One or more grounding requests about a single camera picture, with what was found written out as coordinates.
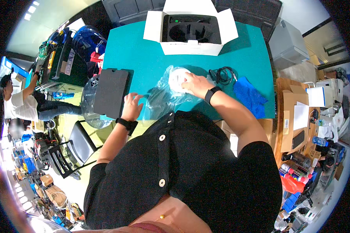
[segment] black wristband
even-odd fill
[[[132,135],[132,133],[134,132],[134,130],[138,124],[137,121],[131,122],[131,121],[124,120],[122,118],[117,118],[115,120],[115,123],[122,124],[124,127],[126,127],[129,136]]]
[[[211,88],[210,90],[208,90],[207,93],[206,93],[206,95],[205,95],[205,101],[206,101],[206,103],[208,103],[209,105],[211,105],[211,104],[210,104],[210,99],[211,99],[211,97],[214,95],[215,92],[221,91],[221,90],[222,90],[222,89],[221,89],[220,87],[218,87],[218,86],[215,86],[215,87]]]

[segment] person's arm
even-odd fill
[[[40,70],[40,66],[37,66],[36,69],[35,69],[35,72],[36,71],[39,71]],[[39,75],[38,74],[34,74],[31,78],[31,82],[29,84],[28,87],[26,87],[22,92],[22,95],[23,95],[23,100],[25,100],[27,98],[27,96],[31,95],[36,87],[36,83],[39,79]]]
[[[186,73],[187,80],[182,83],[182,88],[187,89],[191,94],[205,99],[208,90],[214,87],[203,76],[193,73]],[[268,138],[262,126],[254,115],[237,100],[231,98],[222,91],[217,91],[210,99],[210,104],[222,116],[228,126],[238,137],[238,153],[247,144],[256,141],[268,143]]]
[[[144,105],[138,105],[142,97],[142,95],[138,95],[137,93],[130,93],[125,96],[125,104],[123,106],[121,119],[136,121]],[[112,161],[123,146],[126,145],[127,137],[128,131],[126,127],[117,123],[101,148],[97,163],[109,163]]]

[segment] wooden desk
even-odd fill
[[[281,156],[282,152],[281,151],[281,144],[283,142],[283,128],[284,128],[284,96],[283,96],[283,90],[291,90],[289,85],[296,85],[296,86],[302,86],[303,88],[307,88],[308,85],[302,83],[302,82],[297,82],[288,78],[282,78],[279,77],[276,80],[276,86],[277,86],[277,136],[276,136],[276,142],[275,142],[275,148],[274,148],[274,155],[275,155],[275,160],[277,167],[280,168],[283,163],[288,163],[291,164],[291,161],[281,161]],[[309,110],[309,118],[310,118],[310,113],[314,110],[317,109],[318,112],[320,113],[320,108],[319,107],[310,107]],[[314,136],[318,135],[318,126],[315,124],[310,123],[309,121],[309,133],[308,133],[308,138],[307,142],[304,145],[304,150],[303,147],[300,149],[300,151],[303,151],[303,154],[305,156],[308,156],[309,152],[311,149],[315,150],[316,145],[312,143],[312,138]],[[295,130],[293,133],[293,137],[297,136],[302,130],[298,129]]]

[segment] spray can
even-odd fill
[[[301,176],[301,175],[299,175],[299,174],[297,174],[295,172],[293,172],[291,174],[291,177],[293,177],[293,179],[298,181],[298,182],[304,182],[306,180],[304,176]]]
[[[281,168],[282,168],[285,172],[287,172],[287,173],[289,173],[289,174],[292,174],[292,173],[294,172],[293,168],[291,168],[289,165],[287,165],[287,164],[285,164],[285,163],[283,163],[283,164],[281,165]]]
[[[284,169],[279,168],[279,174],[284,177],[285,179],[288,179],[290,177],[290,174],[287,173]]]
[[[298,174],[301,173],[301,175],[307,176],[309,179],[312,178],[312,172],[313,172],[313,168],[312,167],[310,169],[306,169],[306,168],[304,168],[302,166],[299,166],[299,165],[295,164],[293,166],[293,169]]]

